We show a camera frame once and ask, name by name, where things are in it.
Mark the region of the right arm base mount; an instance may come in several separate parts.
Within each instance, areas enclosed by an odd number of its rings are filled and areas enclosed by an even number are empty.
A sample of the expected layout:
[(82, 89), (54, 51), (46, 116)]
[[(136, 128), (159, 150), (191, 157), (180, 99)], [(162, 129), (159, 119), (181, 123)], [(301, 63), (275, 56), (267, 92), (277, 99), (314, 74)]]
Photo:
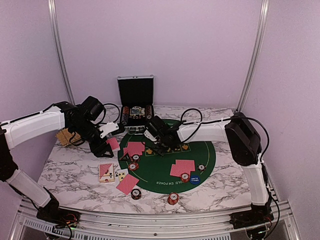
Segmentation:
[(254, 212), (253, 210), (235, 212), (230, 215), (229, 223), (234, 229), (251, 227), (259, 224), (268, 223), (274, 220), (273, 214)]

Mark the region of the red 5 chip stack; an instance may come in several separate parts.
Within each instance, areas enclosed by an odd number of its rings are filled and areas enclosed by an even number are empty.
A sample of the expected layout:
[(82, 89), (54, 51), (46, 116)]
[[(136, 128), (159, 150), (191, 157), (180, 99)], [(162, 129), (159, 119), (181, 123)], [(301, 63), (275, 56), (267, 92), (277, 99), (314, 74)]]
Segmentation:
[(167, 198), (167, 202), (170, 205), (175, 205), (179, 201), (179, 195), (176, 192), (172, 192), (169, 194)]

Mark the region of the single red-backed playing card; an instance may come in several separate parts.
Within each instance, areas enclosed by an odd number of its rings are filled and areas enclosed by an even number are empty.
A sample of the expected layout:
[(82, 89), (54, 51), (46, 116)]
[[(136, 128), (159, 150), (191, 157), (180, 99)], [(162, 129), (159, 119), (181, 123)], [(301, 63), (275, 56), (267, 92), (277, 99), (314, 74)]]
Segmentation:
[(129, 147), (124, 147), (123, 148), (123, 154), (126, 155), (126, 154), (129, 154), (130, 157), (133, 156), (133, 150)]

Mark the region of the black triangular all-in button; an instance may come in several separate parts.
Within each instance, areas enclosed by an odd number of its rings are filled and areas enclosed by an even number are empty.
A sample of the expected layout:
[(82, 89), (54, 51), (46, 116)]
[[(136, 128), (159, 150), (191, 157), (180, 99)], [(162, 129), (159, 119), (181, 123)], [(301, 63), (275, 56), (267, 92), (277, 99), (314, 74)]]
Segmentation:
[(119, 161), (132, 162), (133, 159), (130, 156), (130, 154), (127, 152), (119, 159)]

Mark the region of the blue small blind button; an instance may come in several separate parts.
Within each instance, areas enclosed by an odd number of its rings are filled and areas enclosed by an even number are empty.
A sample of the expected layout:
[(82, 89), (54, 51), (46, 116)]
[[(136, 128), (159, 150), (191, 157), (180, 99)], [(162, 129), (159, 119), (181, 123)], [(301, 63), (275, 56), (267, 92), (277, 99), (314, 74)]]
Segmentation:
[(201, 178), (198, 175), (191, 175), (189, 178), (189, 182), (193, 185), (198, 185), (201, 182)]

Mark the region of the red 5 chips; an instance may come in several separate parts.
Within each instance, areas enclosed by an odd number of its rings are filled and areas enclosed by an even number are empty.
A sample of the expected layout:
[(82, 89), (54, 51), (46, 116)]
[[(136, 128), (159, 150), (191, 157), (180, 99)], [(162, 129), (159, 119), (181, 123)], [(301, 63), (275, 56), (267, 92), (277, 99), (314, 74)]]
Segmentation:
[(188, 173), (182, 173), (181, 176), (180, 176), (180, 180), (183, 183), (187, 183), (187, 182), (190, 181), (190, 175)]
[(129, 165), (128, 165), (128, 169), (130, 171), (136, 171), (137, 169), (139, 168), (139, 164), (137, 162), (131, 162)]

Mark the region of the red-backed card deck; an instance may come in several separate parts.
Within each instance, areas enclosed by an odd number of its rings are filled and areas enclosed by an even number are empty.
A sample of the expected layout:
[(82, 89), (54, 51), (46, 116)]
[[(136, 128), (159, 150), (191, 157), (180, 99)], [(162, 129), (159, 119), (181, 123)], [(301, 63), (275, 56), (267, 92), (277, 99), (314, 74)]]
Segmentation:
[(109, 138), (106, 143), (110, 145), (112, 152), (117, 152), (121, 149), (115, 137)]

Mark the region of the five of clubs card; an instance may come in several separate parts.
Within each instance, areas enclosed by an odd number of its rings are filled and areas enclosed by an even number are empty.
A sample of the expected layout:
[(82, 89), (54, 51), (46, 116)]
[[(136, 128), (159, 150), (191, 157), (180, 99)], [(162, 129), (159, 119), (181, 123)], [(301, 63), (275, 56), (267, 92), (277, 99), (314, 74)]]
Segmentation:
[(120, 183), (128, 174), (128, 170), (127, 169), (122, 169), (122, 170), (117, 170), (115, 172), (115, 180), (117, 183)]

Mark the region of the dark 100 chips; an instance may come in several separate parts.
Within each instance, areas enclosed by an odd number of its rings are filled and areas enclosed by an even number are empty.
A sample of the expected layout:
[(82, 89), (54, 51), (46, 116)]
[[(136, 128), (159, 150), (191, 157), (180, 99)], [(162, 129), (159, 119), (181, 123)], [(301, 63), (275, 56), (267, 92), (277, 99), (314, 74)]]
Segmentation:
[(206, 166), (205, 166), (204, 164), (199, 164), (199, 165), (197, 166), (197, 169), (198, 169), (199, 171), (203, 172), (203, 171), (206, 170)]
[(132, 159), (134, 161), (139, 161), (140, 160), (140, 156), (138, 154), (135, 154), (135, 155), (132, 156)]

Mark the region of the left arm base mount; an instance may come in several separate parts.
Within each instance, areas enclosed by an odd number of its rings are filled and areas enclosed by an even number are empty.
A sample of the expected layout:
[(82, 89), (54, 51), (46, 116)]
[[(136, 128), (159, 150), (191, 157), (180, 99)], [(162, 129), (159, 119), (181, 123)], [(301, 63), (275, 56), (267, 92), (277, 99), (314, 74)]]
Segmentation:
[(37, 211), (36, 217), (40, 220), (57, 224), (59, 227), (77, 227), (80, 213), (78, 211), (58, 208), (52, 212), (47, 212), (44, 209)]

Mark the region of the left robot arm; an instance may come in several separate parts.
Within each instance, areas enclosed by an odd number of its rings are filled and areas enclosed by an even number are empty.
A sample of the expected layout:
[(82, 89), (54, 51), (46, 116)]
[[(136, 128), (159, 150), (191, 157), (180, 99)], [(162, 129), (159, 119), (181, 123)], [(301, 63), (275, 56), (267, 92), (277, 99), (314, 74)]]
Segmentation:
[(95, 97), (89, 96), (78, 105), (62, 101), (27, 116), (8, 120), (0, 125), (0, 180), (38, 205), (38, 216), (58, 223), (63, 211), (58, 200), (40, 186), (13, 161), (11, 149), (43, 134), (68, 129), (89, 143), (90, 151), (98, 158), (113, 157), (107, 135), (118, 130), (115, 122), (95, 123), (106, 109)]

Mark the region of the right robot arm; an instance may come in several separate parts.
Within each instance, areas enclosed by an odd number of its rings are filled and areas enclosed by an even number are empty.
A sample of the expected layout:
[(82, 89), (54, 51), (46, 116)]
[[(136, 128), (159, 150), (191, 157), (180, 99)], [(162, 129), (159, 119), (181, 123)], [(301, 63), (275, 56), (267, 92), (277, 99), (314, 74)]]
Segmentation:
[(187, 122), (181, 119), (174, 125), (154, 116), (145, 125), (143, 134), (154, 143), (152, 148), (161, 156), (168, 149), (174, 149), (183, 143), (227, 142), (233, 160), (241, 166), (248, 182), (251, 210), (247, 219), (252, 224), (258, 224), (270, 211), (272, 196), (263, 161), (265, 149), (262, 148), (261, 137), (251, 124), (252, 121), (253, 118), (242, 112), (212, 121)]

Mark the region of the red-backed card seat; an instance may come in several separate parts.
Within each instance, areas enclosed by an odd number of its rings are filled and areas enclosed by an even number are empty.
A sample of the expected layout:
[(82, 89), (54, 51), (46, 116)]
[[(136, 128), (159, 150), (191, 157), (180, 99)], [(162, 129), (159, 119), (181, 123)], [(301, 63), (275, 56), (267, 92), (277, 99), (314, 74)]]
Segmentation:
[(185, 167), (179, 164), (172, 164), (170, 169), (170, 175), (173, 177), (180, 177), (182, 174), (186, 173)]

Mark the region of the dark 100 chip stack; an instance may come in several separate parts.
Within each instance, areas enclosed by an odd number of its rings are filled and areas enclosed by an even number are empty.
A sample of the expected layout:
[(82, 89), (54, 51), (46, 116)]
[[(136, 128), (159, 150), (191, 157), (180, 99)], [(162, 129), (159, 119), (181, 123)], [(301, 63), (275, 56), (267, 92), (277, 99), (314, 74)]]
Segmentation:
[(137, 188), (134, 188), (130, 194), (133, 200), (139, 200), (142, 197), (141, 191)]

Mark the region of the red-backed card off mat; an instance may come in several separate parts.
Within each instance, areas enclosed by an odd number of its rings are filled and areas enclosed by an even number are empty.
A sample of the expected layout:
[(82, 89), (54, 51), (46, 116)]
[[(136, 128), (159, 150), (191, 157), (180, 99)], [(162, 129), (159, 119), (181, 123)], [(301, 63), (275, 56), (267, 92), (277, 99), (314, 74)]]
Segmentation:
[(116, 186), (116, 189), (128, 195), (140, 180), (131, 174), (127, 174), (124, 179)]

